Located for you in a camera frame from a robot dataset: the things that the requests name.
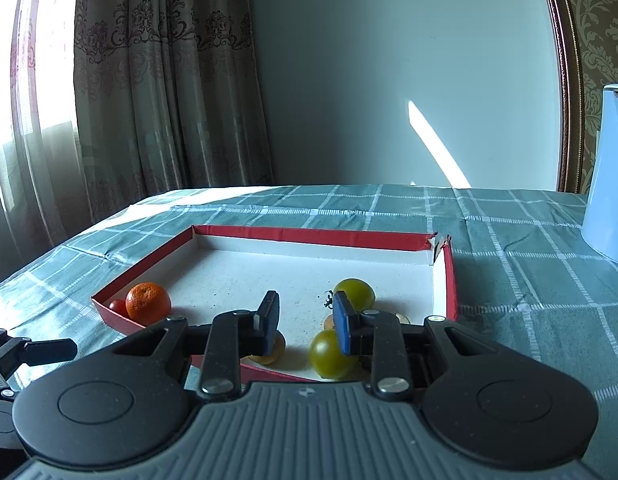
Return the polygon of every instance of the tangerine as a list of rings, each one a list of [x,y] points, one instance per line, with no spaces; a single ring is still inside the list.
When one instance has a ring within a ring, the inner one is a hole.
[[[127,293],[124,304],[129,317],[144,326],[157,323],[171,312],[171,298],[157,283],[135,285]]]

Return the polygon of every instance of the blue pitcher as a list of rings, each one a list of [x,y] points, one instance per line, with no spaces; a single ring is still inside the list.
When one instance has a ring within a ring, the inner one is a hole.
[[[618,263],[618,83],[602,89],[602,124],[582,238]]]

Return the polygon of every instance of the wooden trim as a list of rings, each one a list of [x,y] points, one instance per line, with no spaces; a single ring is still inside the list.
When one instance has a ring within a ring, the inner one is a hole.
[[[547,0],[561,90],[561,146],[556,190],[580,192],[584,144],[584,90],[576,25],[569,0]]]

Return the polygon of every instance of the table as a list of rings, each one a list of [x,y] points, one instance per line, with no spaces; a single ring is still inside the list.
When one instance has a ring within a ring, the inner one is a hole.
[[[0,327],[36,340],[71,337],[78,356],[116,341],[90,296],[191,224],[449,234],[459,321],[582,381],[600,410],[585,462],[618,479],[618,265],[582,240],[585,205],[556,192],[387,184],[172,191],[3,282]],[[23,366],[16,379],[26,385],[55,366]]]

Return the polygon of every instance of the sheer curtain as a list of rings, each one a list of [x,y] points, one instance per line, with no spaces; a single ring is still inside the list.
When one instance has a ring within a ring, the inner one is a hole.
[[[75,0],[0,0],[0,197],[23,264],[90,224],[74,9]]]

